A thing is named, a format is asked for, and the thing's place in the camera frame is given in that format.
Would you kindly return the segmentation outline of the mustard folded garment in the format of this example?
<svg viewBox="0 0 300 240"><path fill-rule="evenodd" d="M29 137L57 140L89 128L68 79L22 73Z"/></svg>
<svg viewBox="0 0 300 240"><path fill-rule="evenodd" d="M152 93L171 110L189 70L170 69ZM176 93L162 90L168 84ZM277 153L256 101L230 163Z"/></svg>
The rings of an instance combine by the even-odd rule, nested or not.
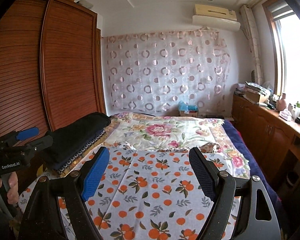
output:
<svg viewBox="0 0 300 240"><path fill-rule="evenodd" d="M93 159L94 155L97 153L99 148L103 146L105 139L90 143L84 150L81 150L81 154L77 153L74 157L70 158L70 163L66 163L67 167L63 167L61 170L53 170L48 168L45 164L40 166L37 170L37 178L41 176L47 176L49 178L62 178L69 174L74 168L81 168L81 166L86 162Z"/></svg>

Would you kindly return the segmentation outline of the wall air conditioner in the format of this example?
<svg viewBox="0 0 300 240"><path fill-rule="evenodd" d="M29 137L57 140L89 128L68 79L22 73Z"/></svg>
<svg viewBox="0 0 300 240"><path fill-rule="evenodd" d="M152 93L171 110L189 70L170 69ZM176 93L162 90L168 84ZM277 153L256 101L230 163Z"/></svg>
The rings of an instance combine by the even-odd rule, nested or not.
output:
<svg viewBox="0 0 300 240"><path fill-rule="evenodd" d="M194 5L192 22L194 25L233 32L239 31L241 27L234 10L204 4Z"/></svg>

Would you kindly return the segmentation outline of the floral bed quilt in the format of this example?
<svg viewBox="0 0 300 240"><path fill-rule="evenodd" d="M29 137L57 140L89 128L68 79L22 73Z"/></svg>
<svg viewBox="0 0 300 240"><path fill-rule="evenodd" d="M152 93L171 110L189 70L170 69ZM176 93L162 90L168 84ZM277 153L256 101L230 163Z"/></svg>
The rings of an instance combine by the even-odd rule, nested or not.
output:
<svg viewBox="0 0 300 240"><path fill-rule="evenodd" d="M120 113L111 116L106 128L107 146L161 153L185 153L200 148L220 170L237 178L250 178L249 161L226 131L228 121L215 118L151 116Z"/></svg>

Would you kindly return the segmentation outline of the navy blue blanket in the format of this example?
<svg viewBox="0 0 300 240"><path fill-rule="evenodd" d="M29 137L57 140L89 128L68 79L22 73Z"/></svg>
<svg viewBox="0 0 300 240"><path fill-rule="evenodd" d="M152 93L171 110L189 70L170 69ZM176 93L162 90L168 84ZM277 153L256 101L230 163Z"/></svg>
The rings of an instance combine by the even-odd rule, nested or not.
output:
<svg viewBox="0 0 300 240"><path fill-rule="evenodd" d="M271 188L271 186L268 184L264 174L262 173L258 163L256 162L255 158L245 145L239 131L234 128L232 123L229 120L225 120L224 124L222 124L225 133L228 135L232 143L234 144L235 148L238 149L238 151L243 154L245 159L248 161L248 165L250 167L250 174L251 175L258 175L262 183L264 184L267 193L269 194L270 200L275 207L275 209L279 209L281 207L281 199L278 197L277 193Z"/></svg>

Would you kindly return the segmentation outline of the navy folded garment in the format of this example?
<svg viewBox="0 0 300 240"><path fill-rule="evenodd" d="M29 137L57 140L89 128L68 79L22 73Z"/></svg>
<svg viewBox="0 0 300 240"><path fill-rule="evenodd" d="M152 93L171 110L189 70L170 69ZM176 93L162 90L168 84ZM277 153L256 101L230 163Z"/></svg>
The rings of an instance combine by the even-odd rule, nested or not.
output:
<svg viewBox="0 0 300 240"><path fill-rule="evenodd" d="M47 167L56 171L58 174L68 172L68 170L71 170L88 154L91 148L101 144L105 140L106 136L106 131L103 129L96 132L90 140L80 143L76 147L76 150L70 150L69 153L65 153L65 147L61 150L57 150L55 159L51 163L47 164Z"/></svg>

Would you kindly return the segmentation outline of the pink figurine on cabinet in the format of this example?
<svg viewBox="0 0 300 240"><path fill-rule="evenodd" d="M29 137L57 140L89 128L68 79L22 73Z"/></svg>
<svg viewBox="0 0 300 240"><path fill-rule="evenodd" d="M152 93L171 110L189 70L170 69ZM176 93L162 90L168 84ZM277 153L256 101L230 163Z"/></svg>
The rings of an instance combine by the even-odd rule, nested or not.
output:
<svg viewBox="0 0 300 240"><path fill-rule="evenodd" d="M276 109L280 112L280 111L284 111L286 108L287 108L286 93L282 93L276 102Z"/></svg>

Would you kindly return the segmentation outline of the black Superman t-shirt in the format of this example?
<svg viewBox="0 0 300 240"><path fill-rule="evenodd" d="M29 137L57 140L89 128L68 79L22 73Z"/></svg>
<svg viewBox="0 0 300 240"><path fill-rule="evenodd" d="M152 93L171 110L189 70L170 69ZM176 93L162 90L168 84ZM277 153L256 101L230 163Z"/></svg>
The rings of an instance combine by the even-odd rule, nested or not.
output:
<svg viewBox="0 0 300 240"><path fill-rule="evenodd" d="M53 144L41 153L42 159L47 164L51 163L57 150L65 147L65 153L70 150L76 150L76 147L96 134L96 132L105 129L111 124L111 119L104 113L90 113L72 124L59 128L53 132L48 131L45 134L53 137Z"/></svg>

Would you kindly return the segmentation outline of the stack of books and papers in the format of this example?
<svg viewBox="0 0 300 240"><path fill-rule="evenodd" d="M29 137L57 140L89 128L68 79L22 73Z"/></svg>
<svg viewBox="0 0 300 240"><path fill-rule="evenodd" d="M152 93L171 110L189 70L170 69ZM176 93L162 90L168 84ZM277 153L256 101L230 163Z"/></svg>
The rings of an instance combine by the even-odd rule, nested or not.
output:
<svg viewBox="0 0 300 240"><path fill-rule="evenodd" d="M266 103L271 91L253 82L235 84L234 94L244 97L252 103Z"/></svg>

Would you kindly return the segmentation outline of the wooden side cabinet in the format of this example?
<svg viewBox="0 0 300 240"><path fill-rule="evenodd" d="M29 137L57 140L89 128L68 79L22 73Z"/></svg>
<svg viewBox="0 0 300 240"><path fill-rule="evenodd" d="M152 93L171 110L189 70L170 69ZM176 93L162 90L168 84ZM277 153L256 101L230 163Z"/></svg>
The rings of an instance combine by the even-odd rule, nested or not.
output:
<svg viewBox="0 0 300 240"><path fill-rule="evenodd" d="M300 124L238 95L233 96L231 114L267 182L295 186L300 180Z"/></svg>

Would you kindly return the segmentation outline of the brown wooden wardrobe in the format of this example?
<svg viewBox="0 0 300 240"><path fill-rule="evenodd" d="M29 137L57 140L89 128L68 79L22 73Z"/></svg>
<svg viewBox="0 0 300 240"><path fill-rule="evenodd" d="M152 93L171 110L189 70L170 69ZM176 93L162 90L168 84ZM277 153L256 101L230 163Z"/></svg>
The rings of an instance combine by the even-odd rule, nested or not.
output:
<svg viewBox="0 0 300 240"><path fill-rule="evenodd" d="M0 19L0 137L105 110L97 14L75 0L15 0Z"/></svg>

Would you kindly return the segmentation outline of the pink circle-pattern curtain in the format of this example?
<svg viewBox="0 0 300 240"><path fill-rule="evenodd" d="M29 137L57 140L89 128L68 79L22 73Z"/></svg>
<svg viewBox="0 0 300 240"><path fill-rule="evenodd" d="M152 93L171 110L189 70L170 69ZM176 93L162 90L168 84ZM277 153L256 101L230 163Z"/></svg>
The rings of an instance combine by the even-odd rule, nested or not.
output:
<svg viewBox="0 0 300 240"><path fill-rule="evenodd" d="M115 111L223 114L231 57L216 30L158 31L103 40L110 105Z"/></svg>

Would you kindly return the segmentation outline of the patterned folded garment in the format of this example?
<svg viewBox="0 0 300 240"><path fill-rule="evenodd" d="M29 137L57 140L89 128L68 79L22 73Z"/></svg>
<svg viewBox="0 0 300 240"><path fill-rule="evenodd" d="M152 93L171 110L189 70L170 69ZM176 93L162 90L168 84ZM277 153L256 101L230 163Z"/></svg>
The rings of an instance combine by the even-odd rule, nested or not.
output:
<svg viewBox="0 0 300 240"><path fill-rule="evenodd" d="M105 130L97 132L81 149L79 149L71 158L69 158L60 169L56 171L59 177L66 176L80 161L98 145L102 144L107 138Z"/></svg>

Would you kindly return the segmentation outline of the orange-print white bedsheet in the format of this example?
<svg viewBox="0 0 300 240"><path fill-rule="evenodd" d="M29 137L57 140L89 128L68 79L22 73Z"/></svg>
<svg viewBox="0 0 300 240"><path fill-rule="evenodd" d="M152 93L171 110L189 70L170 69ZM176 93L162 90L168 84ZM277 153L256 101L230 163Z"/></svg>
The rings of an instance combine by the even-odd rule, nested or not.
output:
<svg viewBox="0 0 300 240"><path fill-rule="evenodd" d="M196 239L212 210L188 152L110 147L86 202L103 239Z"/></svg>

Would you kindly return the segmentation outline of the window with wooden frame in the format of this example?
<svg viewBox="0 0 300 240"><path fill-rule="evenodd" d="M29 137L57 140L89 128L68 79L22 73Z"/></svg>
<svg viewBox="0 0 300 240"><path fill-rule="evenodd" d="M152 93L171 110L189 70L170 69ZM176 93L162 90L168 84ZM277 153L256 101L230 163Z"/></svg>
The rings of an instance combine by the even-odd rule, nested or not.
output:
<svg viewBox="0 0 300 240"><path fill-rule="evenodd" d="M275 59L275 92L300 105L300 19L285 0L267 0L264 9Z"/></svg>

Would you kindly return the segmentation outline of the blue tissue box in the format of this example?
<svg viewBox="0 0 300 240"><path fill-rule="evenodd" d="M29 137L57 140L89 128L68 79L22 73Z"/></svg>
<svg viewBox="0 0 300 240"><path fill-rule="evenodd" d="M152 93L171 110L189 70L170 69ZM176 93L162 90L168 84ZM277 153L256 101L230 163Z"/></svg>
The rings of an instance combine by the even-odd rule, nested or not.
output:
<svg viewBox="0 0 300 240"><path fill-rule="evenodd" d="M196 105L189 105L183 101L178 103L178 110L180 116L187 116L187 117L198 117L198 106Z"/></svg>

